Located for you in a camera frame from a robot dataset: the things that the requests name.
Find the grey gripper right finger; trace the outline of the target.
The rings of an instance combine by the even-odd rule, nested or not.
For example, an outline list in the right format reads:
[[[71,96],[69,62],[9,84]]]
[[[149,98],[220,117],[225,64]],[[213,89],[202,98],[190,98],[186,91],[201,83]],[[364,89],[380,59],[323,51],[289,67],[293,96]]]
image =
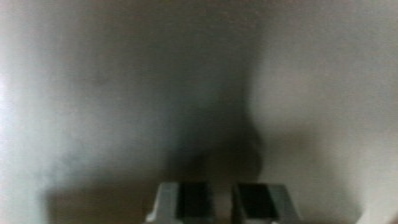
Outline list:
[[[284,185],[233,186],[231,224],[302,224]]]

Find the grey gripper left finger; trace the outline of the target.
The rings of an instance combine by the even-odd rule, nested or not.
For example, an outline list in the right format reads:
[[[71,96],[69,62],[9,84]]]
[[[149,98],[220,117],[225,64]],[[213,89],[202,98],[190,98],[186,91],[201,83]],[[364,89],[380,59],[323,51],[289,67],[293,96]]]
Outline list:
[[[213,224],[213,196],[206,182],[163,182],[142,224]]]

